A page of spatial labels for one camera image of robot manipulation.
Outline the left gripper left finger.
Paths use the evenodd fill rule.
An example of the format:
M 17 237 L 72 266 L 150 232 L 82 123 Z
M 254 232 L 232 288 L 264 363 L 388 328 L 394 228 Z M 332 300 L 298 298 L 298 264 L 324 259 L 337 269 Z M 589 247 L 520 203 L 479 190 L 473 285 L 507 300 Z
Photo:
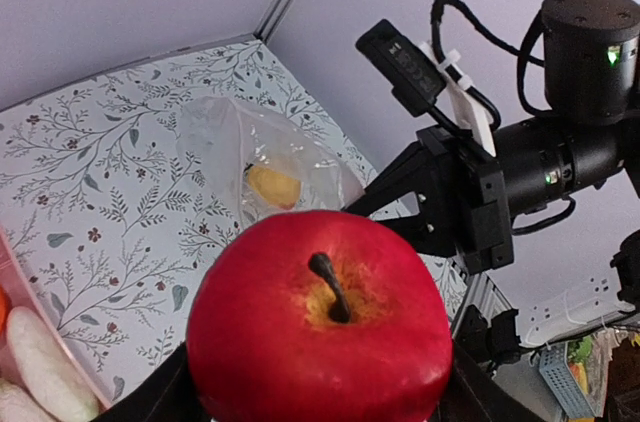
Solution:
M 172 354 L 132 393 L 95 422 L 206 422 L 189 372 L 186 344 Z

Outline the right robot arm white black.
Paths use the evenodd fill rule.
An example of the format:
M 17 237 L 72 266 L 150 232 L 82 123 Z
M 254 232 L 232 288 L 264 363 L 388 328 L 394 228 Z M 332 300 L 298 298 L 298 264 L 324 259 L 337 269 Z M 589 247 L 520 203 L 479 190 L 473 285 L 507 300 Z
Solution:
M 421 49 L 381 20 L 357 50 L 390 82 L 413 116 L 434 125 L 411 143 L 346 206 L 368 216 L 414 194 L 416 215 L 386 226 L 425 255 L 460 256 L 475 275 L 511 264 L 513 240 L 553 226 L 517 217 L 566 202 L 625 172 L 639 179 L 639 6 L 633 0 L 544 0 L 519 47 L 516 80 L 536 63 L 544 71 L 546 109 L 524 105 L 526 118 L 503 125 L 495 105 L 443 50 L 440 27 L 454 7 L 477 31 L 482 23 L 461 0 L 434 0 L 432 44 Z M 532 49 L 541 44 L 542 58 Z

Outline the clear zip top bag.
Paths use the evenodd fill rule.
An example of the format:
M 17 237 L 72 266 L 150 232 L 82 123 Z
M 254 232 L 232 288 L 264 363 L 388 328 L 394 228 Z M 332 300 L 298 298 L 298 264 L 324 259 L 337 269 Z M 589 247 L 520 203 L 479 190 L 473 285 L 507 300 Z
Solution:
M 183 106 L 177 128 L 205 188 L 243 228 L 279 213 L 339 210 L 364 194 L 326 144 L 255 103 L 201 97 Z

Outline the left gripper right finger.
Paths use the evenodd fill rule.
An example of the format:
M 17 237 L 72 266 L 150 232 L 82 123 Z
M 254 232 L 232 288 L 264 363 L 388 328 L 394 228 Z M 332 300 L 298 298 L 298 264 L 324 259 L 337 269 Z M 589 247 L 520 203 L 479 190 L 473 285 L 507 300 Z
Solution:
M 448 385 L 434 411 L 438 422 L 543 422 L 509 396 L 453 342 L 454 359 Z

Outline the yellow lemon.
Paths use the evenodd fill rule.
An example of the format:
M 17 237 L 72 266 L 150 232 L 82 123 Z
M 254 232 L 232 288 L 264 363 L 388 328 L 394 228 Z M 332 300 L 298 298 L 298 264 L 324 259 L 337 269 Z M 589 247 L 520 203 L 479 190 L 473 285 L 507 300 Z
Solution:
M 246 181 L 268 205 L 278 209 L 292 210 L 300 199 L 301 182 L 270 168 L 251 166 Z

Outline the pink plastic basket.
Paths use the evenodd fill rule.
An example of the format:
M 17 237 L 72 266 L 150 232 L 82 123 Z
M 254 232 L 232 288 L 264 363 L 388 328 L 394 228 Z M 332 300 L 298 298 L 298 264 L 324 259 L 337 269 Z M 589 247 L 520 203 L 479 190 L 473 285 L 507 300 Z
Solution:
M 90 421 L 110 403 L 53 328 L 8 237 L 1 236 L 1 414 L 16 421 Z

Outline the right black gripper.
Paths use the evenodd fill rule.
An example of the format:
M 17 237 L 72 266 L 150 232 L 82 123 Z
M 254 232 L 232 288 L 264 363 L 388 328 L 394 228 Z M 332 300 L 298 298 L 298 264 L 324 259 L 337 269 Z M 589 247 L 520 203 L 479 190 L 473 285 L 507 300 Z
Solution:
M 444 215 L 421 211 L 377 222 L 424 255 L 449 257 L 451 239 L 469 272 L 512 264 L 510 210 L 497 158 L 475 140 L 439 126 L 418 131 L 417 138 L 420 143 L 410 143 L 344 211 L 372 215 L 405 195 L 418 196 L 429 185 L 431 172 Z

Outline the orange tangerine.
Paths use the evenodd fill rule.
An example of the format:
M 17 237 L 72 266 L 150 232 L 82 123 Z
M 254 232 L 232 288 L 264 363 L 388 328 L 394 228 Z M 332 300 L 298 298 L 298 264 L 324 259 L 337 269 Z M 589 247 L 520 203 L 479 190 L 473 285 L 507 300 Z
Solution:
M 6 328 L 7 319 L 11 310 L 11 301 L 3 287 L 0 287 L 0 333 Z

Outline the red apple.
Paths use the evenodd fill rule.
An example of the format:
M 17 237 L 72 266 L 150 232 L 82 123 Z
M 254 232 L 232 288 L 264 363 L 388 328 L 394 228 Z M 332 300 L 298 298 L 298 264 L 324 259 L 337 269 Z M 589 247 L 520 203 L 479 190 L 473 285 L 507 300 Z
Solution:
M 424 421 L 453 361 L 418 254 L 333 211 L 272 216 L 229 244 L 194 297 L 186 349 L 217 421 Z

